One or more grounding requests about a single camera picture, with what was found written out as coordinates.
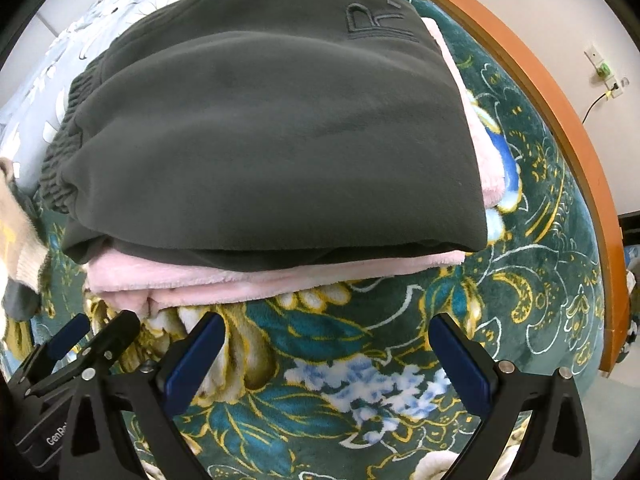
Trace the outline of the pile of clothes on floor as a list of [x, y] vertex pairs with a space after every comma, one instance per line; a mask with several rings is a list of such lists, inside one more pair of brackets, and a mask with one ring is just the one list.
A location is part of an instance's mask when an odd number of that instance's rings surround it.
[[618, 217], [623, 233], [626, 280], [629, 295], [629, 324], [626, 339], [616, 363], [623, 362], [639, 337], [639, 213]]

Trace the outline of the teal floral bed blanket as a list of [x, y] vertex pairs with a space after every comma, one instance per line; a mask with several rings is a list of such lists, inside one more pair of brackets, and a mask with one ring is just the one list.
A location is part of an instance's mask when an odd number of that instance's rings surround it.
[[[580, 390], [597, 375], [604, 292], [593, 222], [554, 135], [513, 79], [431, 0], [432, 18], [465, 87], [499, 128], [513, 180], [498, 207], [504, 232], [464, 263], [389, 278], [338, 282], [291, 296], [167, 308], [140, 318], [115, 370], [161, 359], [207, 312], [226, 340], [177, 427], [214, 479], [417, 479], [452, 460], [477, 426], [427, 337], [449, 314], [495, 359]], [[93, 330], [117, 315], [90, 292], [85, 264], [62, 252], [65, 218], [38, 204], [52, 261], [34, 348], [78, 314]]]

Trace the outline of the folded pink garment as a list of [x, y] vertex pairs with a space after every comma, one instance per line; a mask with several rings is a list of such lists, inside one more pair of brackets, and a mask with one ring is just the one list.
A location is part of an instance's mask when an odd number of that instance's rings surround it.
[[[474, 145], [483, 200], [486, 206], [487, 240], [493, 243], [504, 232], [498, 205], [513, 182], [504, 161], [509, 153], [498, 147], [499, 128], [484, 114], [462, 80], [444, 36], [432, 18], [424, 18], [426, 29], [442, 51], [454, 77]], [[126, 255], [107, 247], [85, 265], [90, 292], [116, 310], [128, 310], [142, 318], [160, 310], [198, 304], [235, 304], [271, 296], [291, 296], [307, 289], [338, 282], [389, 278], [415, 274], [438, 266], [464, 263], [461, 250], [414, 258], [387, 258], [344, 263], [310, 264], [271, 271], [238, 272], [211, 266], [180, 266]]]

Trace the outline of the dark grey fleece pants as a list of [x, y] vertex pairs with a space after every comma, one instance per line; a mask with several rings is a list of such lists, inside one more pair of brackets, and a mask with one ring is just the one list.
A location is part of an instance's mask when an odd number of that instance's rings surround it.
[[40, 196], [64, 252], [235, 271], [487, 243], [459, 89], [407, 0], [180, 0], [70, 86]]

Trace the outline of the wall socket with green plug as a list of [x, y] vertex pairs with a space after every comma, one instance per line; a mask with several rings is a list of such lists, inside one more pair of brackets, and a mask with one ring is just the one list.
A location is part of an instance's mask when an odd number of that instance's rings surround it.
[[584, 53], [593, 69], [591, 81], [596, 86], [602, 86], [604, 90], [602, 91], [600, 96], [598, 96], [597, 99], [595, 99], [588, 106], [587, 110], [585, 111], [584, 117], [582, 118], [583, 124], [587, 121], [591, 112], [597, 105], [621, 96], [626, 85], [628, 84], [627, 79], [620, 79], [616, 76], [616, 73], [612, 69], [611, 64], [606, 60], [606, 58], [601, 54], [599, 49], [594, 44], [590, 44], [590, 46], [584, 51]]

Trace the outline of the light blue floral quilt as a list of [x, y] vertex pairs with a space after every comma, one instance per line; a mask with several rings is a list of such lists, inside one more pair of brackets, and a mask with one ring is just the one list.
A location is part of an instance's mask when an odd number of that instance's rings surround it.
[[62, 125], [73, 79], [127, 28], [179, 0], [96, 0], [56, 37], [1, 109], [1, 156], [13, 162], [15, 185], [38, 188], [40, 167]]

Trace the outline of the orange wooden bed frame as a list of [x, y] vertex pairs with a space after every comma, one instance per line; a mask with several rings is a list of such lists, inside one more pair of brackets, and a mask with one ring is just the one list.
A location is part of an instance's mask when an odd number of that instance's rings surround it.
[[550, 128], [589, 208], [604, 289], [603, 375], [611, 375], [627, 337], [629, 299], [623, 235], [600, 159], [582, 121], [534, 52], [477, 0], [431, 0], [509, 73]]

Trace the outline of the beige sweater with yellow letters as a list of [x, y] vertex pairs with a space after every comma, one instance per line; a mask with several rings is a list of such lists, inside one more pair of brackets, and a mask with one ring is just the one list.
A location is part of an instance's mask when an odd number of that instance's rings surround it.
[[41, 292], [50, 261], [34, 222], [20, 205], [10, 185], [13, 164], [1, 159], [1, 261], [13, 281]]

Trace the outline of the mustard yellow garment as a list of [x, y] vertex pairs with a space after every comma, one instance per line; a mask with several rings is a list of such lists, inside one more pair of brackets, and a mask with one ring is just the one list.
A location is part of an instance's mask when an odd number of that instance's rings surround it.
[[32, 329], [28, 321], [15, 321], [13, 318], [6, 319], [6, 332], [3, 336], [6, 348], [17, 359], [18, 362], [24, 361], [34, 348], [32, 340]]

